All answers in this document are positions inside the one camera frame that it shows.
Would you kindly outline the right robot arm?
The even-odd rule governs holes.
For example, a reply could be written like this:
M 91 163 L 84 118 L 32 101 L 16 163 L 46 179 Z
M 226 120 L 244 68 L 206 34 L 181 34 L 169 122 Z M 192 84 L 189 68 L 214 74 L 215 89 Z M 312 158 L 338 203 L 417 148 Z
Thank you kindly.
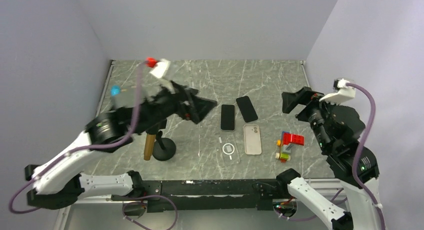
M 348 85 L 327 95 L 307 86 L 281 95 L 285 114 L 303 105 L 295 117 L 309 123 L 321 153 L 345 191 L 349 210 L 321 195 L 292 168 L 276 177 L 275 189 L 282 198 L 292 196 L 301 201 L 330 230 L 384 230 L 378 163 L 364 146 L 371 124 L 363 123 L 354 108 L 343 104 L 354 94 L 355 89 Z

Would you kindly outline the blue toy microphone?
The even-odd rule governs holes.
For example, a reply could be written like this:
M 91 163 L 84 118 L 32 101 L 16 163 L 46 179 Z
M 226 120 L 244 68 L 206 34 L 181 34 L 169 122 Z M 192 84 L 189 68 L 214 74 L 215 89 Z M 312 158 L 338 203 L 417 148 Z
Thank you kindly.
M 120 94 L 120 92 L 121 92 L 121 87 L 118 85 L 113 85 L 110 89 L 110 94 L 112 97 Z

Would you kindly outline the black smartphone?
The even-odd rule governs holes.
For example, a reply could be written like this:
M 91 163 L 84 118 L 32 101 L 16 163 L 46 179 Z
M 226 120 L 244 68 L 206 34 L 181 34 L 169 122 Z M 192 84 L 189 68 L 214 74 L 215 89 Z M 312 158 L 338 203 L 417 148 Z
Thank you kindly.
M 246 123 L 254 122 L 258 120 L 258 115 L 252 104 L 251 99 L 245 95 L 236 99 L 239 111 Z

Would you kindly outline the black microphone stand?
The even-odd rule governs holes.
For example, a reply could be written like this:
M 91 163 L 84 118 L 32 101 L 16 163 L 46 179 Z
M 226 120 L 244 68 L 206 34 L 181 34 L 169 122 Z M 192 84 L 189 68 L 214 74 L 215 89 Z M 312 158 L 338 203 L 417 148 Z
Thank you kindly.
M 154 134 L 152 156 L 158 161 L 168 161 L 176 153 L 176 144 L 170 138 L 163 137 L 163 130 L 167 127 L 167 119 L 155 125 L 151 131 Z

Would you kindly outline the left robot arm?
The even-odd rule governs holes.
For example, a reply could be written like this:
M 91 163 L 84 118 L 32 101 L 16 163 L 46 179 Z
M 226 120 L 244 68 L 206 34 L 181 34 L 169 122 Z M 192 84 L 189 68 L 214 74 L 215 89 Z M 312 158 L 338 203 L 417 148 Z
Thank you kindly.
M 26 180 L 32 188 L 26 202 L 37 209 L 58 210 L 88 197 L 116 195 L 137 200 L 147 194 L 139 172 L 120 175 L 86 175 L 90 162 L 112 154 L 140 135 L 160 126 L 169 116 L 200 123 L 217 106 L 215 100 L 198 96 L 198 90 L 174 81 L 153 96 L 134 89 L 131 107 L 115 104 L 90 121 L 61 153 L 42 165 L 28 165 Z

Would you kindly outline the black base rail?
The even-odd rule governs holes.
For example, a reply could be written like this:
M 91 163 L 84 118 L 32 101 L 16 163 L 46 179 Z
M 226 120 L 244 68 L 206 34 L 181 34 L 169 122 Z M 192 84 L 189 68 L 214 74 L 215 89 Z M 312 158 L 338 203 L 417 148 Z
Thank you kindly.
M 256 209 L 271 211 L 291 198 L 276 179 L 145 180 L 147 212 Z

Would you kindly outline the gold microphone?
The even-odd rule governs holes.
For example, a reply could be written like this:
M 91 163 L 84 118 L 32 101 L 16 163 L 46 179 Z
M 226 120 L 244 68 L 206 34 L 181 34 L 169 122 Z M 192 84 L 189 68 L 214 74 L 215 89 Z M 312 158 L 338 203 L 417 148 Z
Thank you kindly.
M 149 161 L 153 155 L 153 150 L 155 146 L 156 141 L 156 135 L 155 134 L 147 134 L 145 138 L 145 144 L 144 144 L 144 153 L 143 153 L 143 159 L 145 161 Z

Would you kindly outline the colourful toy brick assembly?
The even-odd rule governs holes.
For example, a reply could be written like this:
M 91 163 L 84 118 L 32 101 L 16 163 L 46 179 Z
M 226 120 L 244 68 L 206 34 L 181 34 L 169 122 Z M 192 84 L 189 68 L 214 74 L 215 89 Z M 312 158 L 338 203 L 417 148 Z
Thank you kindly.
M 278 146 L 278 151 L 275 153 L 275 159 L 279 160 L 281 163 L 286 163 L 291 160 L 291 154 L 294 149 L 305 145 L 305 137 L 303 135 L 282 131 L 281 137 L 277 140 L 276 145 Z

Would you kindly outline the phone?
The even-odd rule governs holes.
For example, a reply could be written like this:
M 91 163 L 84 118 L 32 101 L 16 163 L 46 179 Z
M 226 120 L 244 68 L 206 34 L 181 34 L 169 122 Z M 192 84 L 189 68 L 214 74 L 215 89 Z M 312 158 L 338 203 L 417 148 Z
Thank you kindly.
M 222 104 L 220 114 L 220 129 L 222 131 L 235 130 L 235 106 L 232 104 Z

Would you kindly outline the beige phone case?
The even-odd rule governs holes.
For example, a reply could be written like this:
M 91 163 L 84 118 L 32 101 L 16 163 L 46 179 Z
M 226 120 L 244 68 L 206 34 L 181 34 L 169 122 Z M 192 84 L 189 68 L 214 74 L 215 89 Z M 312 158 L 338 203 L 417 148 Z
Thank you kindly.
M 256 124 L 245 124 L 243 126 L 244 150 L 247 155 L 261 155 L 262 142 L 260 128 Z

